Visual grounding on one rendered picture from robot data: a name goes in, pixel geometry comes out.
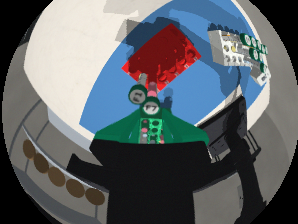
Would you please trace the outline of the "white test tube rack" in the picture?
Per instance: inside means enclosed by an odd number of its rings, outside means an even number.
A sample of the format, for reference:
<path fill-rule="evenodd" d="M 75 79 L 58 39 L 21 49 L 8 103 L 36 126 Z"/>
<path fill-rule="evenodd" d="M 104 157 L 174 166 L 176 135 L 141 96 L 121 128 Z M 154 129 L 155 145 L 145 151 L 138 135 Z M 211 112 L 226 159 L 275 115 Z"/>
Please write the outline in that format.
<path fill-rule="evenodd" d="M 221 30 L 214 30 L 214 31 L 207 31 L 207 32 L 210 40 L 213 62 L 221 64 L 223 66 L 250 66 L 251 67 L 250 64 L 247 64 L 243 61 L 243 57 L 248 57 L 248 56 L 233 53 L 231 50 L 231 46 L 243 47 L 247 49 L 249 49 L 249 47 L 237 44 L 235 42 L 223 41 L 221 37 L 222 35 L 225 35 L 225 34 L 232 35 L 233 33 L 225 32 Z M 226 46 L 227 50 L 224 49 L 224 46 Z M 238 61 L 238 57 L 239 57 L 239 61 Z M 248 57 L 248 58 L 251 58 L 251 57 Z"/>

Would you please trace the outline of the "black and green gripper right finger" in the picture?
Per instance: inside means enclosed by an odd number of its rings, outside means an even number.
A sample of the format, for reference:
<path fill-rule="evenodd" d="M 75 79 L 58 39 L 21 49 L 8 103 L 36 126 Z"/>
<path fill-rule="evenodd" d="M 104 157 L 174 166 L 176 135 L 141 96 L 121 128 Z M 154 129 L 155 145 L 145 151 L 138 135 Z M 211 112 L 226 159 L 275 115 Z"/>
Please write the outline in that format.
<path fill-rule="evenodd" d="M 166 109 L 162 109 L 162 129 L 164 143 L 204 141 L 206 146 L 209 143 L 206 131 L 174 116 Z"/>

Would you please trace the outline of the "blue bench mat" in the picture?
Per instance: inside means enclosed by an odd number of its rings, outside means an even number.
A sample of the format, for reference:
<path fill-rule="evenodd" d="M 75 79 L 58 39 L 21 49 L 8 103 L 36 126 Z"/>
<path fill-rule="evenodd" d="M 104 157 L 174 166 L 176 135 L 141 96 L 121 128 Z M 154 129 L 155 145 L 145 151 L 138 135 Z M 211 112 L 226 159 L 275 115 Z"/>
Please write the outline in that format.
<path fill-rule="evenodd" d="M 223 66 L 213 62 L 207 32 L 246 33 L 256 39 L 243 14 L 231 0 L 172 0 L 140 22 L 110 56 L 92 87 L 79 125 L 95 135 L 142 106 L 129 101 L 128 93 L 137 81 L 121 68 L 140 47 L 171 23 L 202 57 L 158 93 L 160 108 L 171 108 L 173 115 L 195 125 L 240 84 L 249 109 L 267 82 L 262 86 L 257 84 L 250 76 L 249 66 Z"/>

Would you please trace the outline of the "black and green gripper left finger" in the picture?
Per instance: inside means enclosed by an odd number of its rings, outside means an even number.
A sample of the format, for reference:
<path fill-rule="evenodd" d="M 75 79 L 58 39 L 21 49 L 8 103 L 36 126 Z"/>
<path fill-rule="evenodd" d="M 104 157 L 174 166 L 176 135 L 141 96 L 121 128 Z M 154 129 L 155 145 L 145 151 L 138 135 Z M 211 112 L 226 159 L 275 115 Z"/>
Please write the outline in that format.
<path fill-rule="evenodd" d="M 121 143 L 138 143 L 140 120 L 140 109 L 137 109 L 127 117 L 97 131 L 93 139 L 111 140 Z"/>

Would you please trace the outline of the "green tube rack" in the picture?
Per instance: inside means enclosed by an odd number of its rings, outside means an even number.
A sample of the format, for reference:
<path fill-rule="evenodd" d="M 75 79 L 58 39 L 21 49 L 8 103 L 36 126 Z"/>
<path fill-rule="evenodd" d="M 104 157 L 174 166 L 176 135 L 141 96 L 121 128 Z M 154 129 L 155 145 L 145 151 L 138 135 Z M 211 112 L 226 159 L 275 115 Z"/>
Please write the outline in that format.
<path fill-rule="evenodd" d="M 162 109 L 163 108 L 160 108 L 160 111 L 156 115 L 147 115 L 143 112 L 142 106 L 140 106 L 140 132 L 142 128 L 148 128 L 148 144 L 151 140 L 155 140 L 155 144 L 159 144 L 160 135 L 163 135 Z M 147 123 L 144 123 L 144 120 L 147 120 Z M 153 134 L 155 136 L 152 136 Z"/>

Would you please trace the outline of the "red tube rack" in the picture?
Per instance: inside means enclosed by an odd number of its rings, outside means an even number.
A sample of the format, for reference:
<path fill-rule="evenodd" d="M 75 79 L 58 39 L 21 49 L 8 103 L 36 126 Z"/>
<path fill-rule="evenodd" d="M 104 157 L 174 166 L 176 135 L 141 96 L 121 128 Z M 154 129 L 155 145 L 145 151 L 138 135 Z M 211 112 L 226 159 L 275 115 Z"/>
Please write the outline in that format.
<path fill-rule="evenodd" d="M 160 92 L 199 58 L 201 55 L 196 48 L 171 23 L 148 40 L 121 69 L 136 81 L 141 73 L 147 74 L 146 88 L 150 82 L 155 82 Z"/>

